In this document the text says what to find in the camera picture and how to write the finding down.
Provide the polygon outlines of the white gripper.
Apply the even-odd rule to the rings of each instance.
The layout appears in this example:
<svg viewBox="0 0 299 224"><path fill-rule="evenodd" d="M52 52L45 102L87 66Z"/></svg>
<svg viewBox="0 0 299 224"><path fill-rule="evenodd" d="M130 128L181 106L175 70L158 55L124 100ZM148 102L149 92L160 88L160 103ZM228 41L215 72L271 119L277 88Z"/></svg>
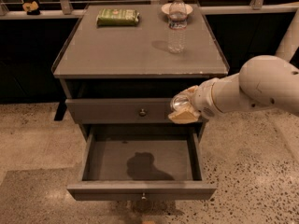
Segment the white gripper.
<svg viewBox="0 0 299 224"><path fill-rule="evenodd" d="M213 86L217 81L217 78L212 78L201 83L199 86L191 86L181 91L178 97L192 98L192 106L197 111L192 107L183 108L169 114L169 119L176 124L188 124L199 120L200 114L204 119L212 119L222 115L222 112L215 105L212 96Z"/></svg>

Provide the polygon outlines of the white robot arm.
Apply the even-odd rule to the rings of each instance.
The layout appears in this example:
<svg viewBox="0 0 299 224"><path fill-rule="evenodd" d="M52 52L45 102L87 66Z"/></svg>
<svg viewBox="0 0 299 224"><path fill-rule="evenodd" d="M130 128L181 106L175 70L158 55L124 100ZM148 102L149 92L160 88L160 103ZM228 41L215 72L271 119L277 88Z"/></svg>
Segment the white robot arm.
<svg viewBox="0 0 299 224"><path fill-rule="evenodd" d="M299 116L299 68L291 60L299 47L299 16L283 36L275 55L249 59L237 74L212 78L180 92L171 100L168 118L194 123L228 112L278 108Z"/></svg>

